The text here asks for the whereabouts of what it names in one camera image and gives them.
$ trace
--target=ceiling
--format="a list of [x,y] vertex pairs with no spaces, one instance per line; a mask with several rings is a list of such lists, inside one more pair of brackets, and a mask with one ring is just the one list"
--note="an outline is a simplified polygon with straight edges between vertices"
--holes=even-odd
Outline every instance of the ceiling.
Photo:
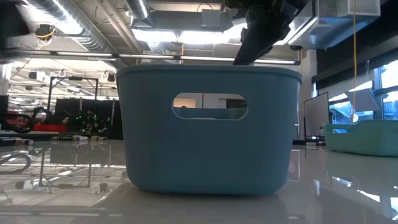
[[[122,19],[123,24],[116,21],[118,27],[115,27],[111,23],[106,14],[111,14],[112,10],[108,5],[102,2],[103,7],[98,7],[95,3],[96,0],[66,0],[72,1],[93,24],[93,27],[97,29],[100,34],[105,38],[107,43],[111,46],[112,51],[117,53],[135,53],[128,42],[123,39],[118,32],[118,29],[129,27],[131,18],[127,12],[126,0],[108,0],[110,7],[116,10],[118,17]],[[210,0],[207,3],[213,9],[221,9],[224,7],[222,0]],[[202,9],[210,9],[210,6],[203,4],[200,0],[148,0],[151,11],[185,11],[185,12],[196,12]],[[21,9],[28,18],[29,25],[32,30],[39,27],[40,24],[51,24],[55,25],[53,19],[37,9],[31,7],[23,7]],[[116,20],[116,16],[111,15],[113,20]],[[75,41],[76,36],[68,35],[63,33],[60,29],[56,30],[51,43],[48,45],[40,46],[42,44],[34,34],[18,37],[15,39],[15,44],[21,49],[40,49],[40,50],[55,50],[55,51],[72,51],[72,52],[87,52],[87,50]],[[144,53],[152,54],[150,48],[144,41],[135,40],[138,48]],[[213,57],[235,57],[240,45],[239,44],[184,44],[175,45],[171,42],[164,43],[165,48],[171,54],[181,54],[183,51],[184,55],[191,56],[213,56]],[[275,45],[274,49],[266,55],[267,58],[284,59],[284,60],[298,60],[297,52],[290,49],[288,45]],[[150,60],[152,63],[161,62],[159,60]],[[123,59],[123,63],[126,65],[136,64],[134,59]],[[184,63],[198,63],[195,61],[184,62]],[[34,80],[29,78],[30,72],[44,73],[47,78],[41,80]],[[10,109],[24,110],[26,107],[31,106],[32,100],[41,100],[43,106],[47,105],[47,94],[49,92],[49,77],[58,76],[59,73],[65,77],[70,76],[81,76],[85,78],[98,78],[98,96],[99,99],[105,99],[107,96],[110,98],[117,98],[116,82],[107,81],[108,73],[115,73],[116,69],[108,62],[99,60],[62,60],[62,59],[44,59],[44,58],[21,58],[13,63],[12,75],[11,75],[11,87],[9,94],[11,98],[19,98],[19,103],[12,99],[14,102],[10,104]],[[27,85],[32,85],[33,90],[26,90]],[[79,93],[71,93],[67,90],[67,87],[81,86]],[[52,90],[54,95],[53,99],[57,97],[83,97],[92,98],[95,93],[94,81],[90,83],[86,80],[73,81],[64,79],[63,82],[58,83],[57,87]]]

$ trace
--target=teal plastic bin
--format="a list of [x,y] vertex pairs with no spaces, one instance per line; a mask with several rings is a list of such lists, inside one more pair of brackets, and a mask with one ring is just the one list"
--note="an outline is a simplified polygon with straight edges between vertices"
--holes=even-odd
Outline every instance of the teal plastic bin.
[[324,125],[326,147],[369,156],[398,156],[398,121],[366,120]]
[[[301,78],[284,68],[232,65],[120,70],[116,80],[131,182],[154,192],[273,193],[288,178]],[[238,94],[248,108],[174,108],[180,93]],[[190,119],[196,113],[202,118]]]

